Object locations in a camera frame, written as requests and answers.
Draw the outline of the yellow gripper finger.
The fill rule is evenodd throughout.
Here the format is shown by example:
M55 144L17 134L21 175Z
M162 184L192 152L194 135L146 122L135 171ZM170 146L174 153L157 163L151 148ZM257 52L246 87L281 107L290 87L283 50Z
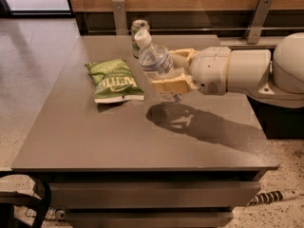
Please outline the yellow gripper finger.
M190 75L185 74L170 79L154 80L151 84L156 91L181 94L188 93L199 88L193 78Z
M199 52L193 48L181 48L176 50L170 50L169 54L173 61L178 65L190 65L192 59L198 54Z

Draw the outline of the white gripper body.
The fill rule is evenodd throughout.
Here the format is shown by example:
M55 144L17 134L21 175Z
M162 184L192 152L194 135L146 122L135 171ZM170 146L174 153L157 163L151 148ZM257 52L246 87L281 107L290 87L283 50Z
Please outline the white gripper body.
M191 75L204 95L224 95L232 50L228 47L208 47L191 61Z

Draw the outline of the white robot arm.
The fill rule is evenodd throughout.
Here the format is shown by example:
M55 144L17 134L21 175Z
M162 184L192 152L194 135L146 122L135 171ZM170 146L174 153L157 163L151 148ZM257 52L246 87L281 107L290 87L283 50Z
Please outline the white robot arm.
M234 92L268 105L304 106L303 32L283 38L273 51L207 47L173 50L170 55L178 68L152 82L158 92Z

